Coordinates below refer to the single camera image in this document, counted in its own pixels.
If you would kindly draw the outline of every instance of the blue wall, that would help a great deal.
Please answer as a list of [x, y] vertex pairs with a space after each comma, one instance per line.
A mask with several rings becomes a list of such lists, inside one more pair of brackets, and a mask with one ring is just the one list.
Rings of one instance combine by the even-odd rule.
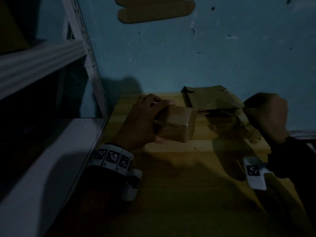
[[190, 16], [132, 25], [114, 0], [79, 4], [111, 108], [119, 91], [221, 84], [242, 100], [276, 92], [290, 130], [316, 129], [316, 0], [286, 1], [195, 0]]

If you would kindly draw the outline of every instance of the metal shelf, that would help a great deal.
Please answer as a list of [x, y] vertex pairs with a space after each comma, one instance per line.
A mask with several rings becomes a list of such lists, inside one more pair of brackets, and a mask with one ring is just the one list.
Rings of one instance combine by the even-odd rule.
[[0, 100], [85, 55], [82, 40], [65, 40], [1, 56]]

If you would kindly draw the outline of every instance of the wooden table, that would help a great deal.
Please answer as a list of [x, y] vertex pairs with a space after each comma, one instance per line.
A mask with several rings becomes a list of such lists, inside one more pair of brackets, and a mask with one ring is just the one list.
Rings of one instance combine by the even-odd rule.
[[[182, 93], [156, 93], [185, 106]], [[123, 94], [101, 143], [121, 127], [138, 94]], [[229, 118], [198, 115], [187, 143], [149, 143], [134, 151], [133, 167], [143, 171], [136, 200], [113, 201], [105, 236], [314, 236], [293, 184], [266, 175], [267, 191], [251, 189], [240, 167], [245, 156], [267, 161], [264, 140], [229, 139]]]

